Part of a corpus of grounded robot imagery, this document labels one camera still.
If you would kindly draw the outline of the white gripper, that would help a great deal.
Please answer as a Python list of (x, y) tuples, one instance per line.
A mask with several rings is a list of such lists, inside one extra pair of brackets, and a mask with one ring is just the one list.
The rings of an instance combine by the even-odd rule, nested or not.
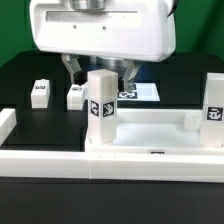
[(62, 62), (71, 83), (80, 71), (77, 55), (129, 59), (123, 84), (131, 92), (138, 61), (162, 61), (176, 48), (174, 0), (104, 1), (102, 9), (80, 10), (72, 0), (31, 0), (33, 39), (42, 51), (68, 53)]

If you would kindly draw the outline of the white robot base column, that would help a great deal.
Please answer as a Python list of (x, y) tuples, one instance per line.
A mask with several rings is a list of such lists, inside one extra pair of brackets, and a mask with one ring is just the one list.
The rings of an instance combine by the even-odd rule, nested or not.
[(90, 64), (94, 69), (125, 70), (123, 59), (114, 57), (91, 56)]

